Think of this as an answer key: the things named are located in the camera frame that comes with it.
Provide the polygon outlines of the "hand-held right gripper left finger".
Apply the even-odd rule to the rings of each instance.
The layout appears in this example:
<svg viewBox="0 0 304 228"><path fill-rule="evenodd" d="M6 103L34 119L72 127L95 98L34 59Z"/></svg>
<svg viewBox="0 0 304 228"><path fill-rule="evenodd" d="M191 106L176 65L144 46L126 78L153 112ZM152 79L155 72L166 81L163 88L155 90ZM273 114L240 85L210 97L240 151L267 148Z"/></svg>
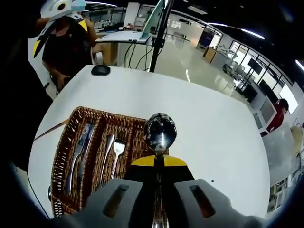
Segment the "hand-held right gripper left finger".
<svg viewBox="0 0 304 228"><path fill-rule="evenodd" d="M51 220L53 228L151 228L156 170L154 155L135 160L122 179L98 188L86 205Z"/></svg>

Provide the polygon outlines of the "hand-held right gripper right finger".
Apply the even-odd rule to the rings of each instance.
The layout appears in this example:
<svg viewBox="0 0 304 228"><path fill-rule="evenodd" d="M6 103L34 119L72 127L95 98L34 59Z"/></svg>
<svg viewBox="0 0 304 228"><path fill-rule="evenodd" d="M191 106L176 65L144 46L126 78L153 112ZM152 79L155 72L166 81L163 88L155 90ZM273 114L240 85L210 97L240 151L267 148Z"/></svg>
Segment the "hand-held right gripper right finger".
<svg viewBox="0 0 304 228"><path fill-rule="evenodd" d="M162 208L171 228L261 228L256 216L232 208L230 199L203 179L194 179L187 164L158 156Z"/></svg>

